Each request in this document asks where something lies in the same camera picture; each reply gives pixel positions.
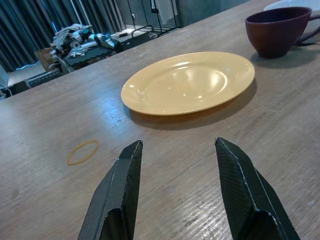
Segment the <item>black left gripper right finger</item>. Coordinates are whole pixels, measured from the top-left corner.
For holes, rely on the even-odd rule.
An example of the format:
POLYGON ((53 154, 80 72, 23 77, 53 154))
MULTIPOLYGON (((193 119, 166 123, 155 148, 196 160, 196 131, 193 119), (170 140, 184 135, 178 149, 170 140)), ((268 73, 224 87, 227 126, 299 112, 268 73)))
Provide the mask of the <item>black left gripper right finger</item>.
POLYGON ((220 188, 233 240, 300 240, 279 197, 234 143, 215 140, 220 188))

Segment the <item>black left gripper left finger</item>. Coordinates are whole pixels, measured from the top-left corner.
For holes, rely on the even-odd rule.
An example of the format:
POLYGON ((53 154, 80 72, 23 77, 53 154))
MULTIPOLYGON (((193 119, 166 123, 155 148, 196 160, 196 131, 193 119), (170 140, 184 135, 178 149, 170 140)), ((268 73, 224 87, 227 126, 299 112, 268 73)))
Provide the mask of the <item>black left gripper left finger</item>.
POLYGON ((143 142, 126 146, 90 201, 77 240, 133 240, 143 142))

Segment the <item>yellow round plate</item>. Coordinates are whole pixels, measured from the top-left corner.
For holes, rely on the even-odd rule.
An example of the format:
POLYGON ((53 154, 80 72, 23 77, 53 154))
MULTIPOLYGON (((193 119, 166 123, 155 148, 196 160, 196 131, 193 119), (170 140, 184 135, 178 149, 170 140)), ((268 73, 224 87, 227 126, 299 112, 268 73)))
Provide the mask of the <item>yellow round plate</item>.
POLYGON ((243 56, 202 51, 169 57, 139 70, 121 89, 130 110, 152 116, 191 114, 220 106, 246 91, 255 78, 243 56))

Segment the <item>yellow rubber band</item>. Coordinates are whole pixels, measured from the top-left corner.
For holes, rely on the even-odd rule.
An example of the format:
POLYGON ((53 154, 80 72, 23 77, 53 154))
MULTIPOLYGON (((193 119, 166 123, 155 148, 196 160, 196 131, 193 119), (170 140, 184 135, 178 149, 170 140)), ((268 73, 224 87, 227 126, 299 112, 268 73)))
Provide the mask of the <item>yellow rubber band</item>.
POLYGON ((69 152, 69 154, 67 155, 66 160, 65 160, 66 164, 67 164, 68 166, 74 166, 74 165, 78 165, 78 164, 81 164, 81 163, 89 160, 89 159, 92 158, 93 155, 97 152, 97 150, 99 149, 99 146, 100 146, 100 143, 98 142, 97 139, 90 139, 90 140, 87 140, 87 141, 84 141, 84 142, 78 144, 78 145, 75 146, 75 147, 69 152), (80 159, 78 159, 78 160, 76 160, 76 161, 72 161, 73 155, 74 155, 78 150, 80 150, 81 148, 85 147, 86 145, 92 145, 92 144, 94 144, 94 148, 93 148, 93 150, 92 150, 89 154, 87 154, 87 155, 84 156, 83 158, 80 158, 80 159))

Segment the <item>brown cardboard box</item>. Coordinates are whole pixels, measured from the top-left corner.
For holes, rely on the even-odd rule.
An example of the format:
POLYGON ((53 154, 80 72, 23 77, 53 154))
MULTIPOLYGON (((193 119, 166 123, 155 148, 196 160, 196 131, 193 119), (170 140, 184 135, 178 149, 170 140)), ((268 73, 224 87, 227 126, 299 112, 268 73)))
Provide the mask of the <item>brown cardboard box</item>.
POLYGON ((39 51, 35 51, 34 54, 46 72, 54 69, 59 69, 61 71, 61 65, 56 57, 52 57, 52 51, 52 47, 46 47, 39 51))

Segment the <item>pile of silver robot parts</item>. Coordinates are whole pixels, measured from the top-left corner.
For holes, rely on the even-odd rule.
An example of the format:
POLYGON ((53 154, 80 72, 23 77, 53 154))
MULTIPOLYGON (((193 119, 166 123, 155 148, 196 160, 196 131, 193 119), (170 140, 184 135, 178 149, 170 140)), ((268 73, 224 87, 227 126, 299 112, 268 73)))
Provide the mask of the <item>pile of silver robot parts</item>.
POLYGON ((92 25, 78 23, 63 27, 53 37, 51 57, 76 58, 85 56, 88 50, 96 47, 102 47, 116 53, 122 51, 121 43, 118 40, 113 39, 109 34, 93 33, 92 29, 92 25))

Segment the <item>dark purple cup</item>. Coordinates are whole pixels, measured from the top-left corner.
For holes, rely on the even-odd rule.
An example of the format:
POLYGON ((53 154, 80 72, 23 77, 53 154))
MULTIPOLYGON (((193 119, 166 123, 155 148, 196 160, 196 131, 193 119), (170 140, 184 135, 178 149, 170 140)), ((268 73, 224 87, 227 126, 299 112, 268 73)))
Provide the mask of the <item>dark purple cup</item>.
POLYGON ((320 33, 320 26, 302 36, 308 23, 320 19, 303 6, 283 7, 255 13, 245 19, 248 39, 258 55, 265 59, 285 56, 296 45, 320 33))

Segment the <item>black metal rack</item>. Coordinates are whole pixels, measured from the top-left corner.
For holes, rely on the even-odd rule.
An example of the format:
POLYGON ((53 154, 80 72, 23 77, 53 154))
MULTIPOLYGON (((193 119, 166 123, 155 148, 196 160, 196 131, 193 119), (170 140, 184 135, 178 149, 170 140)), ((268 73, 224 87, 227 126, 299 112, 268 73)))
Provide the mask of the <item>black metal rack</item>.
POLYGON ((133 27, 132 37, 135 37, 136 33, 142 32, 149 33, 156 38, 181 28, 178 10, 177 15, 173 15, 173 18, 169 19, 166 24, 162 24, 155 0, 123 1, 129 14, 128 25, 133 27))

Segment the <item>white plate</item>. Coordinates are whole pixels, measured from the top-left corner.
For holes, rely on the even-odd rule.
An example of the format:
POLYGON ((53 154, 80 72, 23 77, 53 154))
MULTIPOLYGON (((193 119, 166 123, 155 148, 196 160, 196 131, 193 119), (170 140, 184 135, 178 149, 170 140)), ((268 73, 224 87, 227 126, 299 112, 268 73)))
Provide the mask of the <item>white plate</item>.
MULTIPOLYGON (((280 0, 267 5, 264 10, 268 11, 287 7, 308 7, 312 9, 312 17, 315 15, 320 15, 320 0, 280 0)), ((311 34, 318 27, 320 27, 320 19, 309 21, 302 34, 302 37, 306 37, 307 35, 311 34)))

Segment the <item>white hanging cloth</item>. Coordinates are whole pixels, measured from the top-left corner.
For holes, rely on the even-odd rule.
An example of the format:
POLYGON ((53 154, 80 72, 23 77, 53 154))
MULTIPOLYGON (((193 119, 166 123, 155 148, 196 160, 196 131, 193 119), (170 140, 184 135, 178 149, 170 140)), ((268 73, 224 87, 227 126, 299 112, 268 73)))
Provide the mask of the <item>white hanging cloth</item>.
POLYGON ((176 0, 155 0, 155 4, 159 11, 161 23, 163 25, 178 13, 176 0))

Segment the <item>dark grey curtain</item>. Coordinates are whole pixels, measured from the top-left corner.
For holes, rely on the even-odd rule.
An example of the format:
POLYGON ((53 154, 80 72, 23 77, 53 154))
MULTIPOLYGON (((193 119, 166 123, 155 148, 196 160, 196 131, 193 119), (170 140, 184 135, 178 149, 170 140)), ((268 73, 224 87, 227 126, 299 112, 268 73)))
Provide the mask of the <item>dark grey curtain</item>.
POLYGON ((126 28, 117 0, 0 0, 0 66, 13 72, 34 64, 35 52, 72 24, 110 34, 126 28))

